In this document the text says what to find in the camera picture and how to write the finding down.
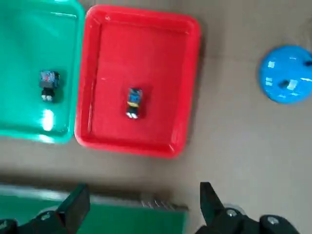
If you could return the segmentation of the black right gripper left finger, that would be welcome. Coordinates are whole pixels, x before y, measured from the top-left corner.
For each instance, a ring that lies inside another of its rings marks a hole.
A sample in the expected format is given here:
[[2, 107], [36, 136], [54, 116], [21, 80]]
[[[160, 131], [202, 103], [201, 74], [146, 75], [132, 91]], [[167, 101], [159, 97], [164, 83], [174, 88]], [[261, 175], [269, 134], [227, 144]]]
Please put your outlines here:
[[23, 225], [14, 219], [2, 219], [2, 234], [75, 234], [90, 211], [88, 185], [78, 185], [56, 208], [41, 212]]

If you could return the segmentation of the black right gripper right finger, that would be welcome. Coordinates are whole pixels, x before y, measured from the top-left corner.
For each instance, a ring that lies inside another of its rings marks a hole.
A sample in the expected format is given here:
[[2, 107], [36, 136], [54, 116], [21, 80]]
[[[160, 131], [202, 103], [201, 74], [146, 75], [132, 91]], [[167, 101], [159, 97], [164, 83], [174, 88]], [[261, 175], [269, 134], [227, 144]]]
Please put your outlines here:
[[238, 209], [225, 207], [209, 182], [200, 183], [200, 208], [206, 224], [197, 234], [299, 234], [281, 216], [266, 214], [256, 221]]

